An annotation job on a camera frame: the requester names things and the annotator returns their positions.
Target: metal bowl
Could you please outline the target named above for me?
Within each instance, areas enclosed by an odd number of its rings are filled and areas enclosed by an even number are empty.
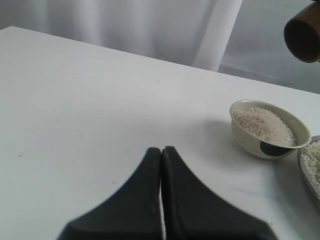
[[[297,138],[295,146],[280,146],[256,137],[246,131],[234,118],[235,111],[243,111],[252,107],[269,110],[279,116],[286,124],[288,124]],[[295,150],[305,147],[310,143],[311,134],[306,125],[297,117],[288,111],[272,105],[267,102],[257,100],[241,100],[236,101],[230,107],[232,134],[238,144],[247,152],[257,157],[269,160],[281,159]]]
[[[315,142],[317,140],[320,140],[320,135],[313,136],[311,139],[311,143]],[[305,150],[304,147],[300,148],[297,153],[298,163],[299,163],[300,170],[301,170],[303,186],[304,186],[304,189],[305,189],[309,199],[313,203],[314,207],[320,212],[320,190],[314,184],[314,181],[312,181],[312,179],[308,173],[305,161],[301,157],[304,150]]]

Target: white tabletop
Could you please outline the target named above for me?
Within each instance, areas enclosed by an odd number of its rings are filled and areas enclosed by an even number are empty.
[[[280,240],[316,240],[296,154],[233,140],[229,107],[262,100],[320,133],[320,95],[9,27],[0,31],[0,239],[54,240],[113,194],[146,149],[173,145],[215,193]]]

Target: bowl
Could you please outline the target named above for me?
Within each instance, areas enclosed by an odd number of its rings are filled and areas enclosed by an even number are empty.
[[[234,112],[243,111],[252,107],[269,110],[280,117],[292,129],[295,134],[297,144],[295,146],[275,145],[262,138],[254,136],[241,127],[234,118]],[[267,102],[257,100],[236,101],[230,107],[230,116],[232,134],[235,140],[243,149],[259,158],[268,160],[281,159],[290,155],[295,150],[305,147],[311,141],[310,131],[299,118],[295,117],[288,111]]]
[[[311,139],[311,142],[315,142],[317,140],[320,140],[320,136],[313,136]],[[305,148],[302,147],[298,150],[298,153],[297,153],[298,163],[299,163],[300,170],[301,170],[303,186],[304,186],[306,194],[308,195],[312,204],[320,212],[320,190],[314,184],[314,181],[312,181],[312,179],[309,175],[307,166],[305,164],[305,161],[301,157],[304,150],[305,150]]]

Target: rice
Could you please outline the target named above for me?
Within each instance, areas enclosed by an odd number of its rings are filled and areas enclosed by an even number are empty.
[[[310,178],[320,190],[320,140],[306,146],[301,158],[304,160]]]
[[[282,147],[297,144],[292,129],[267,109],[251,107],[243,111],[235,111],[233,117],[246,131],[270,144]]]

